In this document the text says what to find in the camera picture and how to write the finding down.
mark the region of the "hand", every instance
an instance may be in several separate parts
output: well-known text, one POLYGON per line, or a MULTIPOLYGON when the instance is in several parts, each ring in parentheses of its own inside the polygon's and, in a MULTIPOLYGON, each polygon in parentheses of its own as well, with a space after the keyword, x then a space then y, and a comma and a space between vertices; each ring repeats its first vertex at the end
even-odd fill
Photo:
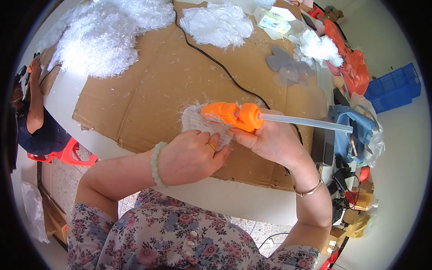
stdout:
POLYGON ((36 82, 37 84, 39 84, 39 78, 41 77, 41 73, 41 57, 40 55, 38 55, 33 59, 33 68, 32 73, 30 73, 29 82, 36 82))
MULTIPOLYGON (((280 111, 261 109, 262 113, 283 115, 280 111)), ((294 134, 290 124, 266 121, 255 134, 238 128, 226 132, 239 144, 251 149, 257 155, 292 169, 302 160, 312 161, 306 149, 294 134)))
POLYGON ((229 145, 215 152, 208 142, 218 145, 219 133, 188 130, 178 135, 158 156, 158 173, 167 185, 176 186, 198 182, 211 176, 225 165, 229 145))
POLYGON ((300 3, 299 3, 299 1, 298 0, 289 0, 291 3, 293 3, 293 5, 295 5, 295 6, 299 6, 300 5, 300 3))

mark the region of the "person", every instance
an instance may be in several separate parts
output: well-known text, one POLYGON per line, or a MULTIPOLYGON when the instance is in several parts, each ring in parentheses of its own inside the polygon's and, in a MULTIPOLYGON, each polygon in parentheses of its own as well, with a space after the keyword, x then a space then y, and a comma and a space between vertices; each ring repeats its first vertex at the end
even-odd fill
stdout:
POLYGON ((15 107, 18 127, 18 144, 30 154, 47 155, 62 151, 70 135, 54 120, 43 104, 39 79, 41 77, 40 56, 33 59, 34 66, 29 78, 30 101, 22 100, 21 84, 12 92, 12 106, 15 107))
POLYGON ((102 160, 82 176, 71 214, 69 269, 313 269, 330 233, 332 205, 311 157, 286 123, 264 121, 255 134, 236 128, 227 134, 288 168, 296 192, 304 194, 296 196, 297 223, 271 256, 261 255, 229 217, 151 189, 153 176, 169 186, 190 184, 226 163, 229 146, 214 150, 220 134, 189 130, 159 151, 102 160), (139 191, 135 207, 118 219, 118 201, 139 191))
POLYGON ((298 6, 300 9, 306 12, 312 12, 314 10, 313 0, 289 0, 293 5, 298 6))

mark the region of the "blue plastic crate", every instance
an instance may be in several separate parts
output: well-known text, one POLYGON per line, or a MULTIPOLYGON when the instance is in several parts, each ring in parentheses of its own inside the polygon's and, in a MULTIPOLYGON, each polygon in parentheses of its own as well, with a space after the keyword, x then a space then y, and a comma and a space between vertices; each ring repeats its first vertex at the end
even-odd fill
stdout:
POLYGON ((413 63, 369 82, 364 94, 377 113, 411 103, 421 85, 413 63))
POLYGON ((403 68, 403 72, 405 73, 405 77, 407 78, 408 84, 411 87, 411 97, 415 98, 420 95, 420 91, 422 85, 420 83, 419 77, 417 76, 416 69, 414 68, 413 63, 410 63, 403 68))
POLYGON ((375 112, 379 114, 380 112, 388 111, 400 106, 410 104, 412 102, 410 92, 407 91, 408 86, 405 88, 400 88, 392 92, 385 93, 379 97, 366 97, 374 106, 375 112))

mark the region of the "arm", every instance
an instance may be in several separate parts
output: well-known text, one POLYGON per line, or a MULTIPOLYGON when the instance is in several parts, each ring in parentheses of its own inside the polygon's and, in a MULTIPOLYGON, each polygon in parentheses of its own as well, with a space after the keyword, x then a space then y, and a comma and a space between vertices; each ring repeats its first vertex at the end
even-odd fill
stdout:
MULTIPOLYGON (((219 133, 189 130, 178 135, 162 148, 158 173, 170 186, 194 183, 209 177, 222 167, 229 155, 229 146, 214 152, 208 142, 216 145, 219 133)), ((118 201, 143 189, 155 186, 150 165, 153 150, 132 156, 107 159, 94 164, 81 177, 75 203, 87 203, 118 219, 118 201)))
POLYGON ((313 7, 310 7, 310 6, 307 6, 303 3, 300 3, 298 0, 291 0, 291 2, 306 12, 312 12, 314 10, 313 7))
MULTIPOLYGON (((282 114, 262 109, 263 113, 282 114)), ((320 175, 312 158, 287 123, 264 121, 255 135, 240 129, 229 129, 227 134, 261 157, 287 167, 299 193, 314 189, 320 175)), ((314 193, 296 197, 297 223, 279 249, 291 245, 307 245, 321 250, 331 229, 332 207, 325 185, 314 193)))
POLYGON ((41 61, 39 56, 34 58, 34 66, 30 73, 30 108, 27 115, 27 130, 33 134, 44 124, 44 103, 42 93, 39 88, 39 78, 41 77, 41 61))

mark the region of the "tiled floor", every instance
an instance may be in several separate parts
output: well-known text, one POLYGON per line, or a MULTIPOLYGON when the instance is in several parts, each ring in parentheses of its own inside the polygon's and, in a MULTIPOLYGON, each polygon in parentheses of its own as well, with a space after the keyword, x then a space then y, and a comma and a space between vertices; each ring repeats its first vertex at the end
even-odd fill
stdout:
MULTIPOLYGON (((90 154, 91 153, 85 148, 80 147, 78 155, 82 160, 88 160, 90 154)), ((54 200, 65 211, 68 222, 70 221, 70 214, 73 209, 79 180, 87 169, 88 167, 67 165, 57 159, 54 159, 52 164, 42 163, 42 183, 54 200)), ((118 202, 119 216, 122 216, 126 211, 134 207, 137 196, 138 193, 130 195, 118 202)), ((232 223, 248 232, 258 247, 270 235, 289 232, 292 228, 292 226, 287 225, 256 222, 236 217, 232 218, 232 223)), ((266 241, 263 244, 260 248, 260 253, 267 257, 270 256, 285 238, 286 235, 276 235, 272 237, 271 241, 266 241)), ((326 256, 322 256, 321 259, 324 261, 326 258, 326 256)))

